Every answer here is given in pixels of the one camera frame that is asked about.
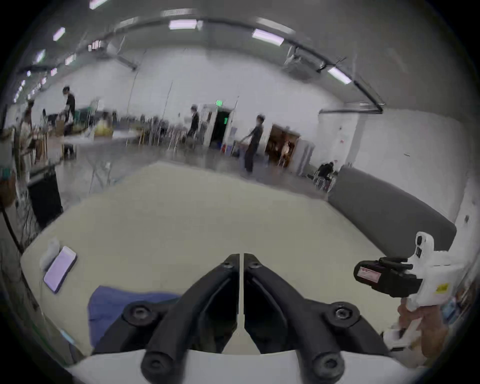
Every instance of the table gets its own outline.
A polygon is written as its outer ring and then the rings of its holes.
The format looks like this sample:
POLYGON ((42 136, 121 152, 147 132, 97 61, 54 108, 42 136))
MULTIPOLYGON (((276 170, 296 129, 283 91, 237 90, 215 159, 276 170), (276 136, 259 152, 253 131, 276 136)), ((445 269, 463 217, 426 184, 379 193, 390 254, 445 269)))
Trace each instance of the table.
POLYGON ((89 355, 87 305, 99 285, 181 294, 244 252, 306 298, 355 304, 378 331, 398 317, 398 300, 353 277, 358 261, 383 254, 327 202, 163 162, 66 211, 26 249, 21 266, 45 316, 89 355), (78 260, 58 294, 43 287, 40 300, 39 259, 53 237, 78 260))
POLYGON ((111 143, 113 140, 132 140, 138 138, 140 136, 140 132, 138 131, 113 131, 112 137, 102 137, 97 136, 94 137, 94 134, 90 136, 84 135, 70 135, 70 136, 63 136, 60 138, 60 143, 62 145, 70 144, 70 145, 99 145, 99 144, 108 144, 111 143))
MULTIPOLYGON (((75 146, 83 146, 83 147, 92 147, 98 145, 108 145, 112 143, 117 143, 119 141, 125 140, 126 145, 128 144, 129 140, 136 139, 140 137, 141 132, 139 131, 113 131, 112 137, 102 137, 102 136, 94 136, 92 132, 90 136, 84 135, 71 135, 71 136, 63 136, 60 139, 61 143, 61 151, 63 153, 63 146, 65 144, 75 145, 75 146)), ((96 177, 98 182, 100 183, 101 187, 104 187, 104 182, 100 177, 98 171, 99 169, 104 170, 106 174, 106 185, 110 185, 110 172, 113 167, 113 159, 109 158, 106 161, 101 162, 99 156, 89 156, 86 154, 86 159, 90 166, 92 167, 92 178, 90 180, 90 191, 92 190, 93 180, 96 177)))

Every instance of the phone screen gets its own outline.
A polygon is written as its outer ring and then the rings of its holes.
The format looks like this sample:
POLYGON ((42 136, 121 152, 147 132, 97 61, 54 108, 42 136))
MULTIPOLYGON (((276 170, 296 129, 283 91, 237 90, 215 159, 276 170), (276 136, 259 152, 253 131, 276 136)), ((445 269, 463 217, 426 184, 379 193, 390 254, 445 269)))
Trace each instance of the phone screen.
POLYGON ((53 293, 58 292, 65 276, 76 260, 76 253, 68 247, 63 247, 59 255, 52 262, 47 273, 45 273, 43 281, 45 281, 45 284, 53 291, 53 293))

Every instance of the warning label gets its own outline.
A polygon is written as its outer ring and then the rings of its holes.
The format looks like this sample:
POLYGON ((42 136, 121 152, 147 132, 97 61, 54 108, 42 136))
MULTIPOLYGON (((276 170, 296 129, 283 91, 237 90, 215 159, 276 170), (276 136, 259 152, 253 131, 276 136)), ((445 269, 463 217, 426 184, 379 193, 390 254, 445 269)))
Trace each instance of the warning label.
POLYGON ((382 274, 380 272, 373 271, 368 268, 360 267, 357 276, 362 277, 364 279, 373 281, 374 283, 378 283, 378 280, 380 279, 380 276, 382 274))
POLYGON ((437 287, 437 290, 435 291, 435 293, 446 293, 447 291, 448 291, 448 283, 445 283, 445 284, 440 284, 437 287))

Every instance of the blue cloth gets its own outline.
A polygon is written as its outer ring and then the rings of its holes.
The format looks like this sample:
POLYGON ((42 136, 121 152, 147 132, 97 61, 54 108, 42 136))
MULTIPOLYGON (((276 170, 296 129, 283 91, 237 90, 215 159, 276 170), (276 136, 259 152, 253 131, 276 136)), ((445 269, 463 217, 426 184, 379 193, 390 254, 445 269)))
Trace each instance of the blue cloth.
POLYGON ((144 300, 155 303, 179 297, 175 293, 168 292, 135 293, 99 286, 92 293, 87 307, 90 343, 95 348, 108 327, 118 319, 123 309, 131 302, 144 300))

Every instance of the person in black shirt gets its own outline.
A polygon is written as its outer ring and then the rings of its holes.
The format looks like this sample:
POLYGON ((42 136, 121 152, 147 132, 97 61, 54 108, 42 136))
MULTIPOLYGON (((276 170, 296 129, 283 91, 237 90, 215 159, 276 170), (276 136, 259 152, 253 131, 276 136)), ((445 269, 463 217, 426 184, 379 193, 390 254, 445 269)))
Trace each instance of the person in black shirt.
MULTIPOLYGON (((65 86, 62 89, 63 95, 67 97, 67 104, 65 104, 65 127, 63 128, 63 135, 69 136, 73 131, 73 117, 75 115, 75 97, 70 93, 70 87, 65 86)), ((73 155, 73 145, 66 144, 63 146, 63 158, 67 158, 68 152, 73 155)))
POLYGON ((194 104, 190 108, 190 112, 192 113, 192 124, 190 126, 190 130, 187 133, 187 137, 193 137, 195 135, 195 132, 197 132, 198 129, 198 112, 197 112, 197 106, 194 104))
POLYGON ((264 126, 263 123, 265 121, 264 115, 257 116, 257 125, 255 128, 250 132, 249 135, 245 136, 243 139, 240 140, 240 143, 246 140, 249 137, 252 137, 250 140, 250 144, 248 145, 247 151, 245 152, 245 169, 248 173, 253 172, 253 157, 257 153, 258 144, 260 143, 260 139, 262 134, 264 133, 264 126))
POLYGON ((318 176, 326 179, 327 176, 333 172, 333 162, 320 165, 318 168, 318 176))

